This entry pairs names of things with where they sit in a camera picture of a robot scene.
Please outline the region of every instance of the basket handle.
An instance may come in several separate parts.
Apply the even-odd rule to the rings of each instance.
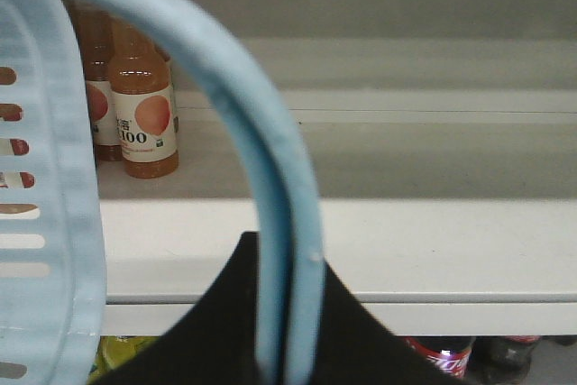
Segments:
[[[325,265],[312,166],[278,91],[239,42],[189,0],[88,1],[132,22],[169,51],[226,124],[261,230],[255,358],[265,384],[280,375],[288,385],[306,384],[315,361]]]

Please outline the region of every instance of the bottle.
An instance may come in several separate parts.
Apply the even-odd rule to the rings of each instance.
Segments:
[[[455,378],[463,378],[471,356],[474,337],[404,337],[415,351]]]
[[[17,122],[22,119],[22,109],[16,104],[0,104],[0,122]],[[0,155],[25,155],[28,143],[21,139],[0,139]],[[0,188],[30,188],[34,185],[34,176],[28,172],[1,172]],[[20,214],[31,211],[32,204],[0,203],[0,214]]]
[[[155,44],[154,48],[156,52],[162,56],[164,62],[166,63],[166,66],[169,68],[170,103],[172,104],[172,111],[173,111],[172,122],[174,122],[174,131],[178,132],[179,110],[177,109],[177,98],[176,95],[174,94],[174,85],[172,83],[172,58],[170,57],[168,52],[163,50],[159,45]]]
[[[528,375],[539,335],[480,337],[473,348],[472,368],[486,385],[519,384]]]
[[[99,160],[120,161],[122,151],[108,81],[108,62],[114,53],[110,17],[84,3],[78,4],[77,17],[95,155]]]
[[[561,346],[573,346],[577,343],[577,335],[549,335],[546,338]]]
[[[108,64],[124,169],[135,178],[168,175],[179,165],[169,70],[150,39],[113,19]]]

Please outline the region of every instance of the orange juice bottle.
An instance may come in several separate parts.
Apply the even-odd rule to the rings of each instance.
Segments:
[[[114,53],[110,17],[106,12],[86,4],[78,4],[77,11],[95,155],[99,160],[120,161],[122,151],[107,71],[108,62]]]
[[[170,104],[169,69],[153,42],[113,20],[108,64],[124,169],[135,178],[168,175],[179,165]]]
[[[22,119],[22,109],[16,104],[0,104],[0,123],[18,122]],[[28,143],[21,139],[0,139],[0,155],[25,155],[29,151]],[[34,185],[34,176],[28,172],[5,173],[0,171],[1,188],[30,188]],[[4,203],[0,199],[0,214],[20,214],[36,208],[30,204]]]
[[[172,104],[172,122],[174,122],[174,131],[179,131],[179,112],[177,109],[177,98],[174,95],[174,86],[172,83],[172,58],[167,51],[163,50],[160,46],[154,45],[154,49],[162,56],[166,66],[169,67],[169,86],[170,86],[170,103]]]

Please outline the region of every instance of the black fabric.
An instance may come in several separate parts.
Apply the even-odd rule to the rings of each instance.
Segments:
[[[96,385],[257,385],[252,353],[257,234],[245,233],[211,288],[172,329]],[[326,266],[310,385],[458,385],[409,349]]]

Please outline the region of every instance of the yellow package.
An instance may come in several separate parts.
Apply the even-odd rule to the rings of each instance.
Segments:
[[[149,336],[108,336],[103,337],[102,356],[105,367],[110,371],[140,353],[158,337]]]
[[[92,368],[90,369],[90,374],[88,375],[88,382],[91,383],[94,380],[98,379],[100,376],[107,372],[107,368],[105,365],[105,360],[102,357],[102,344],[104,341],[104,337],[100,338],[100,343],[98,344],[98,350],[96,351],[96,357],[94,362],[92,363]]]

